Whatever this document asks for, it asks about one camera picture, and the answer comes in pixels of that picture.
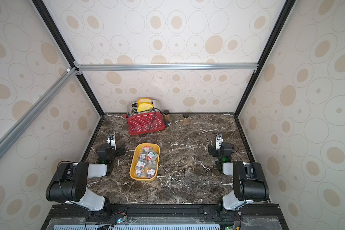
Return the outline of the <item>red toaster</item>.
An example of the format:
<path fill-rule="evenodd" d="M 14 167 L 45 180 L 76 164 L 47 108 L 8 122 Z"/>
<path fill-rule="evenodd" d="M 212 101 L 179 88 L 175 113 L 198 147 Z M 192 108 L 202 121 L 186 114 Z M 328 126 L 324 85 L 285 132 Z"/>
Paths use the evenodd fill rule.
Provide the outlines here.
<path fill-rule="evenodd" d="M 153 108 L 138 112 L 137 101 L 128 104 L 124 118 L 127 121 L 130 135 L 144 135 L 166 128 L 166 120 L 160 103 L 151 99 L 151 105 Z"/>

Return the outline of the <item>yellow toast slice rear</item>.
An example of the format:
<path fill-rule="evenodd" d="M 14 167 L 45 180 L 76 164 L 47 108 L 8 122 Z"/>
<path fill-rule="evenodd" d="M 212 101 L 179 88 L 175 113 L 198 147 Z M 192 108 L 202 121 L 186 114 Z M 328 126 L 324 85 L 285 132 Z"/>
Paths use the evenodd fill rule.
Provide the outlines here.
<path fill-rule="evenodd" d="M 149 99 L 149 98 L 141 98 L 141 99 L 139 99 L 139 100 L 138 100 L 138 106 L 139 106 L 141 103 L 153 104 L 152 100 Z"/>

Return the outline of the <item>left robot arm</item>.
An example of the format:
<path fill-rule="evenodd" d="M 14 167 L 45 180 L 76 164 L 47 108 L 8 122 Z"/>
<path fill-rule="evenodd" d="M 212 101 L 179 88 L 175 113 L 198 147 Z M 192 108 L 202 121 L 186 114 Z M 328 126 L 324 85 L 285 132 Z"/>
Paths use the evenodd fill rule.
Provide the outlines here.
<path fill-rule="evenodd" d="M 110 213 L 109 199 L 88 189 L 87 181 L 110 175 L 116 157 L 126 154 L 126 149 L 125 145 L 118 148 L 113 144 L 103 144 L 96 153 L 96 163 L 61 161 L 46 189 L 46 199 L 77 205 L 91 212 Z"/>

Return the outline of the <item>left spice jar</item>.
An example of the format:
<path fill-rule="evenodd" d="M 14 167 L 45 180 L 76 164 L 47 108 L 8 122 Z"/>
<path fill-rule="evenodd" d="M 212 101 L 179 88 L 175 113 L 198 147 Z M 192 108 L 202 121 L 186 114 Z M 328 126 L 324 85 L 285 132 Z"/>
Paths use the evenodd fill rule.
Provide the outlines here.
<path fill-rule="evenodd" d="M 165 118 L 166 122 L 170 122 L 170 112 L 169 112 L 169 110 L 164 110 L 163 114 L 164 114 L 164 118 Z"/>

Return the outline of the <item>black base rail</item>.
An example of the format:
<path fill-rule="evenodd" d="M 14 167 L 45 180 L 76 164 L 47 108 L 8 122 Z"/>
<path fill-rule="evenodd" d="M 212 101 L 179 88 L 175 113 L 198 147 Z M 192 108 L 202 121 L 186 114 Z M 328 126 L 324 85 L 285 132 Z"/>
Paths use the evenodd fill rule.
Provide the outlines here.
<path fill-rule="evenodd" d="M 283 213 L 278 204 L 249 204 L 238 211 L 227 211 L 217 204 L 108 204 L 102 211 L 91 212 L 74 205 L 54 205 L 43 226 L 52 230 L 56 224 L 79 225 L 80 229 L 91 230 L 99 225 L 101 230 L 113 229 L 118 225 L 143 229 L 163 225 L 165 229 L 183 224 L 201 227 L 218 224 L 221 230 L 287 230 Z"/>

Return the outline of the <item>spice jar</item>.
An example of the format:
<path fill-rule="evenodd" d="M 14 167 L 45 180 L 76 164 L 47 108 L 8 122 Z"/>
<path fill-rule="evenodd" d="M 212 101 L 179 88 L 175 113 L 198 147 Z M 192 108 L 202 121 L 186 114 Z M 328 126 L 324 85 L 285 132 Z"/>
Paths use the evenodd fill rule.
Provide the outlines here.
<path fill-rule="evenodd" d="M 163 114 L 164 114 L 164 118 L 165 118 L 166 122 L 170 122 L 170 112 L 169 112 L 169 110 L 164 110 Z"/>
<path fill-rule="evenodd" d="M 183 114 L 183 125 L 188 125 L 189 124 L 189 114 L 188 113 L 184 113 Z"/>

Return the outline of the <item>yellow toast slice front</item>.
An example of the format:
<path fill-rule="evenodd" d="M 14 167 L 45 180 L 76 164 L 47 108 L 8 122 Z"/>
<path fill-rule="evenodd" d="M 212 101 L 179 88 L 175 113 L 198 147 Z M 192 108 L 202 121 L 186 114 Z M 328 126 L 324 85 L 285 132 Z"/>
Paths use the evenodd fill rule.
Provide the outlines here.
<path fill-rule="evenodd" d="M 142 102 L 138 105 L 137 108 L 137 112 L 145 112 L 145 111 L 149 111 L 152 110 L 154 108 L 152 103 L 148 103 L 148 102 Z"/>

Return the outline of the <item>right spice jar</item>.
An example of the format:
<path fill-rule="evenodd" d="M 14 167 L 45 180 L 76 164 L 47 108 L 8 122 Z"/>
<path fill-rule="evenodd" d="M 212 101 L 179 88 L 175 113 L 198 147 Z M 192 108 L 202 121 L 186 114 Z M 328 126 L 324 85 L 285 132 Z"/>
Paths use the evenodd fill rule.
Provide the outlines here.
<path fill-rule="evenodd" d="M 184 113 L 183 114 L 183 125 L 188 125 L 189 124 L 189 114 L 188 113 Z"/>

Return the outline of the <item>yellow toast slice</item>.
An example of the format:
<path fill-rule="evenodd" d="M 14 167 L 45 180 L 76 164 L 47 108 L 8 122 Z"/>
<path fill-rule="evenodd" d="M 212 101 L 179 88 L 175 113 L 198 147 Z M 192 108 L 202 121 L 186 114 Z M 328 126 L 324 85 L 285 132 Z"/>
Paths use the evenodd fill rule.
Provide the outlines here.
<path fill-rule="evenodd" d="M 152 103 L 148 103 L 148 102 L 142 102 L 138 105 L 137 108 L 137 112 L 145 112 L 145 111 L 149 111 L 152 110 L 154 108 Z"/>
<path fill-rule="evenodd" d="M 139 100 L 138 100 L 138 106 L 139 106 L 141 103 L 153 104 L 152 100 L 149 99 L 149 98 L 141 98 L 141 99 L 139 99 Z"/>

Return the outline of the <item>yellow storage tray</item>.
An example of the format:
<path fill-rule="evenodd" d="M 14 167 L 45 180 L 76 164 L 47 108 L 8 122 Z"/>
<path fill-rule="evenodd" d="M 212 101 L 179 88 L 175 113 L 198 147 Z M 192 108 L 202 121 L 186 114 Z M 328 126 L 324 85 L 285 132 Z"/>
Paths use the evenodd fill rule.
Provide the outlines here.
<path fill-rule="evenodd" d="M 144 143 L 136 147 L 129 175 L 141 182 L 153 181 L 158 172 L 160 147 L 157 144 Z"/>

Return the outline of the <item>horizontal aluminium rail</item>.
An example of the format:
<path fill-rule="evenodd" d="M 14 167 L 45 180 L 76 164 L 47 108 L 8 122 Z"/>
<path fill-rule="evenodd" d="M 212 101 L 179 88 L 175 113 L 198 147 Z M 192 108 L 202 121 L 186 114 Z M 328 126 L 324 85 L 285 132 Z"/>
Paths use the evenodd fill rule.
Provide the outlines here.
<path fill-rule="evenodd" d="M 257 63 L 193 63 L 193 64 L 113 64 L 79 65 L 80 71 L 203 71 L 256 70 Z"/>

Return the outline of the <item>left aluminium rail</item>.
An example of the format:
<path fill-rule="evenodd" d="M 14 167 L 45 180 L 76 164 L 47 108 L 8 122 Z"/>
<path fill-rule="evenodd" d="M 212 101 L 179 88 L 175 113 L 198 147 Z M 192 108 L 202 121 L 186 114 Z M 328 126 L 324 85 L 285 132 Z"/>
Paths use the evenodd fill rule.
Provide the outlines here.
<path fill-rule="evenodd" d="M 49 105 L 53 98 L 61 91 L 62 87 L 75 75 L 76 68 L 72 67 L 59 78 L 49 88 L 42 97 L 21 117 L 21 119 L 8 130 L 8 132 L 0 139 L 0 159 L 6 154 L 11 146 L 20 138 L 20 136 L 28 129 L 33 121 L 42 113 Z"/>

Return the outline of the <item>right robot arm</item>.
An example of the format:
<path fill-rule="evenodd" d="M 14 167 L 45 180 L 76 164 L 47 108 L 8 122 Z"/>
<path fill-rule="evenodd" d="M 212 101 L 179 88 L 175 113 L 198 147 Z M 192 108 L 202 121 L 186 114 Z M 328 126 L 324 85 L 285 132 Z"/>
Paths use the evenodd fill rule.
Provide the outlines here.
<path fill-rule="evenodd" d="M 215 165 L 219 171 L 233 179 L 232 191 L 223 196 L 225 210 L 239 211 L 247 204 L 269 199 L 269 188 L 260 163 L 231 162 L 234 145 L 227 142 L 209 145 L 209 154 L 217 157 Z"/>

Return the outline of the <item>paper clip box in tray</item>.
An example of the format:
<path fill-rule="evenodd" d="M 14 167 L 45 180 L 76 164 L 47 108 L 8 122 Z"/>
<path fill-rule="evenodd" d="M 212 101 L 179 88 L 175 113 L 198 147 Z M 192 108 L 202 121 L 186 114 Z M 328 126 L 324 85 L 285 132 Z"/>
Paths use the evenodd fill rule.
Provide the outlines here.
<path fill-rule="evenodd" d="M 152 159 L 155 159 L 156 157 L 158 157 L 158 154 L 155 153 L 154 151 L 149 151 L 147 153 L 147 157 L 148 157 L 149 160 L 152 160 Z"/>
<path fill-rule="evenodd" d="M 141 153 L 141 154 L 139 155 L 139 160 L 146 160 L 146 159 L 147 159 L 146 154 Z"/>
<path fill-rule="evenodd" d="M 138 161 L 136 166 L 135 166 L 135 169 L 142 171 L 142 170 L 144 170 L 145 166 L 146 166 L 146 162 L 145 161 Z"/>
<path fill-rule="evenodd" d="M 146 177 L 147 178 L 153 178 L 156 174 L 156 170 L 153 168 L 148 168 L 146 171 Z"/>

